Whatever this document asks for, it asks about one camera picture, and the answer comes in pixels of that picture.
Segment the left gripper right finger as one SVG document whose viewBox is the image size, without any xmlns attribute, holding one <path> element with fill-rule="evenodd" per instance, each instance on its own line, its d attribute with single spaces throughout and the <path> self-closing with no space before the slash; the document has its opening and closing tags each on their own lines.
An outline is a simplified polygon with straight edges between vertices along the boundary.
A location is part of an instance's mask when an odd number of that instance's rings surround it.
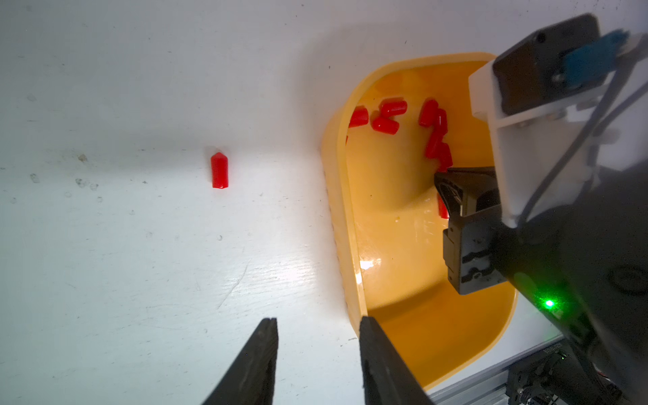
<svg viewBox="0 0 648 405">
<path fill-rule="evenodd" d="M 359 349 L 365 404 L 434 403 L 374 317 L 363 317 L 359 324 Z"/>
</svg>

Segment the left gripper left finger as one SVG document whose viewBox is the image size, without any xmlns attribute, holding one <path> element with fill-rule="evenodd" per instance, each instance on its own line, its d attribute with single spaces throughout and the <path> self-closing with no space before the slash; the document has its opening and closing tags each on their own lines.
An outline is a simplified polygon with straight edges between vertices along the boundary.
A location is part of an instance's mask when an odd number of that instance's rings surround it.
<svg viewBox="0 0 648 405">
<path fill-rule="evenodd" d="M 277 358 L 277 319 L 263 318 L 204 404 L 272 404 Z"/>
</svg>

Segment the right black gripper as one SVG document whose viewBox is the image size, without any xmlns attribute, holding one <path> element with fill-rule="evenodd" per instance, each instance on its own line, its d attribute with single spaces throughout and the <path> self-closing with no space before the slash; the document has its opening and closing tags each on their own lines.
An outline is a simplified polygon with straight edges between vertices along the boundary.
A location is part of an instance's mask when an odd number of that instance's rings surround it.
<svg viewBox="0 0 648 405">
<path fill-rule="evenodd" d="M 434 182 L 449 214 L 442 250 L 453 288 L 471 295 L 506 282 L 494 266 L 503 227 L 495 168 L 450 168 L 436 173 Z"/>
</svg>

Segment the yellow plastic storage box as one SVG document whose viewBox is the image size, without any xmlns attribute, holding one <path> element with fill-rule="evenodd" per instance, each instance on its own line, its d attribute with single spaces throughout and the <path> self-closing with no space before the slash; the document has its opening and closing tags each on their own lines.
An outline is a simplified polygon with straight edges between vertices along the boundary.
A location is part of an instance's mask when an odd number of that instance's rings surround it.
<svg viewBox="0 0 648 405">
<path fill-rule="evenodd" d="M 427 390 L 494 347 L 515 312 L 517 294 L 502 283 L 471 295 L 452 287 L 443 260 L 447 222 L 438 212 L 436 160 L 425 157 L 430 130 L 418 124 L 424 101 L 447 111 L 447 143 L 457 166 L 494 163 L 485 123 L 474 118 L 469 77 L 492 59 L 485 52 L 388 64 L 367 76 L 333 115 L 322 163 L 344 295 L 353 327 L 374 317 Z M 395 135 L 371 122 L 385 100 L 405 100 L 392 117 Z M 349 128 L 357 106 L 370 122 Z"/>
</svg>

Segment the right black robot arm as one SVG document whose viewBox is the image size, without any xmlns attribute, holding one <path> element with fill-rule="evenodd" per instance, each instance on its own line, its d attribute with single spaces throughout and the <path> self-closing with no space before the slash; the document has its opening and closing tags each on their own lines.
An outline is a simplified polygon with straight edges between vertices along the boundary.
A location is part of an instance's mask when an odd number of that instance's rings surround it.
<svg viewBox="0 0 648 405">
<path fill-rule="evenodd" d="M 647 165 L 608 171 L 521 229 L 502 221 L 494 169 L 434 177 L 443 258 L 460 295 L 511 284 L 633 403 L 647 401 Z"/>
</svg>

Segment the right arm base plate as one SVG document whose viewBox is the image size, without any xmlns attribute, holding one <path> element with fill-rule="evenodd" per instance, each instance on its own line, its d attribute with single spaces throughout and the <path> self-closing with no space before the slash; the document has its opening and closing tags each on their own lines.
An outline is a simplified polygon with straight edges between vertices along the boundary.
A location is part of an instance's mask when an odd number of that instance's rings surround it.
<svg viewBox="0 0 648 405">
<path fill-rule="evenodd" d="M 622 391 L 599 376 L 597 385 L 583 369 L 572 347 L 560 340 L 517 361 L 509 368 L 509 404 L 618 404 Z"/>
</svg>

